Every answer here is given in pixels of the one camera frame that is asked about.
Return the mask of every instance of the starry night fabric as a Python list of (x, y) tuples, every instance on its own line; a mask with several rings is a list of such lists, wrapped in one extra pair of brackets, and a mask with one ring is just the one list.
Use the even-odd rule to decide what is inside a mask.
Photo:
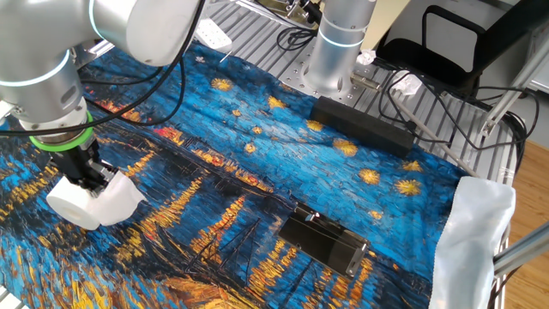
[[(191, 46), (184, 104), (169, 122), (95, 129), (102, 159), (148, 199), (117, 225), (85, 231), (60, 218), (45, 202), (60, 177), (48, 154), (0, 139), (0, 285), (31, 308), (428, 307), (464, 173), (419, 148), (402, 160), (309, 121), (315, 98), (224, 56)], [(153, 70), (113, 50), (81, 76)], [(167, 115), (179, 70), (124, 116)], [(149, 88), (89, 86), (86, 96), (116, 111)], [(297, 201), (370, 242), (354, 280), (277, 238)]]

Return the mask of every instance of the cloth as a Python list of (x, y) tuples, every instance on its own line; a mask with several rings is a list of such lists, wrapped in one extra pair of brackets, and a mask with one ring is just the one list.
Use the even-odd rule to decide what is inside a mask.
[(515, 211), (509, 185), (462, 177), (435, 251), (429, 309), (488, 307), (494, 252)]
[[(428, 307), (463, 171), (419, 148), (402, 160), (308, 121), (314, 98), (224, 56), (187, 51), (184, 105), (168, 123), (95, 130), (102, 159), (148, 199), (115, 226), (86, 232), (61, 219), (45, 203), (59, 177), (48, 155), (0, 140), (0, 284), (33, 308)], [(113, 50), (81, 74), (150, 70)], [(124, 116), (163, 117), (180, 82), (172, 74)], [(149, 87), (86, 90), (117, 110)], [(353, 281), (277, 239), (296, 201), (370, 242)]]

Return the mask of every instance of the power strip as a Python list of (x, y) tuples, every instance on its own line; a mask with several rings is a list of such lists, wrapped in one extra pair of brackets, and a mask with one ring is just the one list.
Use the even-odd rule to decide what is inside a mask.
[(200, 21), (195, 36), (202, 44), (218, 52), (228, 53), (232, 49), (232, 40), (210, 18)]

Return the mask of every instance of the black chair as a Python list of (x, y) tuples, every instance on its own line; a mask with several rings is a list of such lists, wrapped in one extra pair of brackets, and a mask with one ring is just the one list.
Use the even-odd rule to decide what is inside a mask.
[[(473, 69), (466, 72), (461, 66), (427, 48), (427, 15), (438, 15), (477, 34)], [(421, 45), (408, 39), (393, 39), (377, 48), (377, 56), (389, 63), (419, 70), (443, 82), (463, 95), (476, 96), (480, 75), (486, 67), (516, 43), (524, 34), (549, 19), (549, 0), (521, 0), (488, 30), (446, 9), (432, 5), (423, 14)]]

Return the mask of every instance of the metal grid surface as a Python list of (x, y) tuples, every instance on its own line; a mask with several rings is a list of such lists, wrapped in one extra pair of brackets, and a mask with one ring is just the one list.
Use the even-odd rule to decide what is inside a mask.
[[(214, 20), (232, 39), (231, 55), (249, 61), (305, 94), (318, 96), (315, 89), (308, 88), (299, 80), (301, 68), (311, 54), (314, 40), (308, 46), (297, 51), (283, 51), (276, 44), (278, 33), (284, 28), (292, 26), (290, 21), (284, 22), (265, 9), (247, 1), (212, 3), (208, 7), (206, 15)], [(381, 83), (382, 86), (388, 82), (390, 75), (389, 71), (373, 65), (357, 65), (355, 70), (362, 76)], [(454, 124), (446, 116), (441, 105), (435, 104), (434, 95), (425, 87), (420, 88), (418, 93), (412, 97), (399, 96), (395, 93), (393, 95), (396, 100), (401, 100), (440, 139), (447, 141), (451, 139), (450, 149), (473, 168), (481, 178), (511, 185), (516, 166), (515, 146), (502, 146), (483, 151), (472, 149), (464, 136), (456, 130)], [(379, 97), (380, 93), (374, 90), (353, 87), (350, 93), (341, 94), (332, 97), (332, 99), (385, 120), (378, 111), (378, 105), (381, 104), (382, 111), (394, 117), (395, 109), (387, 97), (385, 96), (381, 103), (379, 103)], [(468, 138), (478, 146), (512, 141), (512, 133), (503, 123), (500, 123), (489, 137), (482, 137), (480, 126), (486, 113), (479, 108), (462, 104), (461, 101), (450, 96), (443, 98), (443, 101), (468, 134)], [(420, 135), (428, 138), (423, 132)], [(454, 163), (436, 144), (418, 139), (416, 139), (416, 143), (424, 150)]]

